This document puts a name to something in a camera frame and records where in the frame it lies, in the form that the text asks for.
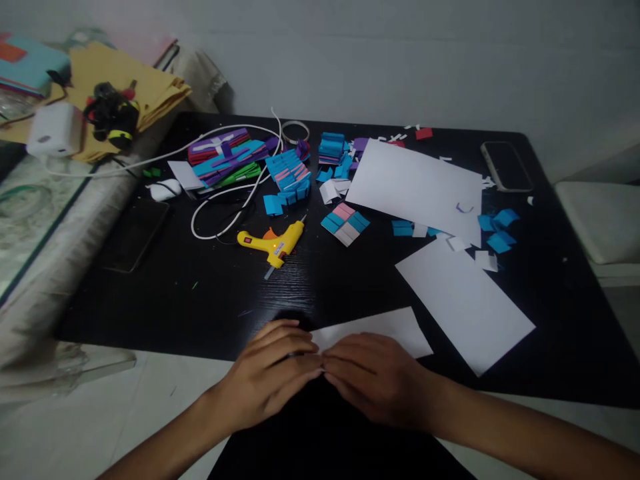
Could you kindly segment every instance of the floor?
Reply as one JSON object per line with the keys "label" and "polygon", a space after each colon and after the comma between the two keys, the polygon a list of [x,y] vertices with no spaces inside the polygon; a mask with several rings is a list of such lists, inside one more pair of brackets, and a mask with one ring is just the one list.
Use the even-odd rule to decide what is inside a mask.
{"label": "floor", "polygon": [[[640,291],[622,288],[605,293],[640,357]],[[230,366],[224,361],[137,352],[134,368],[80,385],[66,397],[0,406],[0,477],[95,478],[218,382]],[[500,396],[640,453],[640,411]],[[484,454],[442,443],[480,480],[530,478]],[[218,445],[182,478],[206,479],[223,448],[224,443]]]}

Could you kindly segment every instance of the finger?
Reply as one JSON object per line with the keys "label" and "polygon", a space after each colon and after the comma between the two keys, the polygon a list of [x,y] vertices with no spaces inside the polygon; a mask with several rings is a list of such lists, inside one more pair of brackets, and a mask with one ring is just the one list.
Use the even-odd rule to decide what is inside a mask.
{"label": "finger", "polygon": [[367,398],[371,396],[371,391],[378,382],[377,375],[372,372],[336,357],[324,357],[323,366],[328,373],[348,383]]}
{"label": "finger", "polygon": [[320,355],[302,355],[288,358],[269,368],[262,376],[262,388],[272,395],[292,380],[322,368]]}
{"label": "finger", "polygon": [[267,407],[265,408],[267,414],[275,415],[278,413],[292,396],[302,390],[308,382],[318,378],[320,375],[322,375],[322,369],[316,369],[304,373],[286,383],[280,390],[276,391],[267,402]]}
{"label": "finger", "polygon": [[300,323],[299,320],[287,320],[287,319],[280,319],[280,320],[273,320],[270,321],[268,324],[266,324],[264,327],[262,327],[262,330],[260,330],[258,333],[256,333],[255,337],[253,338],[252,341],[256,341],[261,339],[262,337],[264,337],[266,334],[268,334],[270,331],[275,330],[276,328],[282,326],[282,325],[287,325],[290,327],[296,327],[298,326],[298,324]]}
{"label": "finger", "polygon": [[247,347],[247,350],[256,351],[266,347],[271,343],[276,342],[277,340],[280,340],[281,338],[289,337],[289,336],[300,337],[306,340],[311,340],[312,338],[312,335],[309,332],[300,330],[299,328],[296,328],[296,327],[288,327],[286,325],[281,325],[278,328],[270,331],[268,334],[262,336],[258,340],[253,340]]}
{"label": "finger", "polygon": [[382,370],[384,362],[387,361],[382,352],[356,343],[338,343],[336,346],[325,350],[322,355],[324,358],[335,357],[349,361],[372,373]]}
{"label": "finger", "polygon": [[257,365],[268,368],[292,353],[315,353],[317,351],[318,346],[310,339],[290,335],[254,352],[253,358]]}
{"label": "finger", "polygon": [[348,401],[366,416],[371,414],[371,410],[373,408],[372,404],[360,393],[358,390],[355,390],[349,384],[343,382],[338,377],[325,373],[325,378],[327,381],[332,384],[338,393],[344,400]]}

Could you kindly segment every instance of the white wall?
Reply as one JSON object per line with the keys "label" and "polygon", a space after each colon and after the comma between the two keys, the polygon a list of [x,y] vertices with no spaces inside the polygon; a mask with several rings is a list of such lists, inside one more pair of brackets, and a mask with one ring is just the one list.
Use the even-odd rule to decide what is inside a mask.
{"label": "white wall", "polygon": [[234,112],[526,133],[550,180],[640,141],[635,0],[3,0],[0,29],[173,33]]}

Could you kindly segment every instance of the glue gun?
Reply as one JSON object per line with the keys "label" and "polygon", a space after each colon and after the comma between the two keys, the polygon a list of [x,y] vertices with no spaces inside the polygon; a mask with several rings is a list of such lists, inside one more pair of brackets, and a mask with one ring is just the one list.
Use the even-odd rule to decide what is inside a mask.
{"label": "glue gun", "polygon": [[302,230],[305,228],[304,221],[307,218],[305,215],[302,220],[298,220],[292,223],[287,231],[279,237],[274,239],[259,239],[252,237],[249,232],[242,231],[238,233],[238,243],[243,247],[253,248],[256,250],[262,250],[269,254],[267,261],[271,265],[271,268],[267,272],[265,279],[268,279],[274,268],[280,268],[284,264],[282,257],[290,255],[295,244],[298,242]]}

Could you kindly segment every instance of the phone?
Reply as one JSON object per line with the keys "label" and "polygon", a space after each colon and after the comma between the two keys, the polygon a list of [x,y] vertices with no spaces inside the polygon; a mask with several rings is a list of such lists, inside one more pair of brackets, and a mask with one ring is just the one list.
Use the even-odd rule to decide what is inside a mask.
{"label": "phone", "polygon": [[168,211],[168,203],[135,200],[116,222],[97,264],[107,270],[132,272],[140,264]]}
{"label": "phone", "polygon": [[528,192],[533,190],[529,174],[520,155],[509,142],[484,142],[480,146],[493,181],[503,192]]}

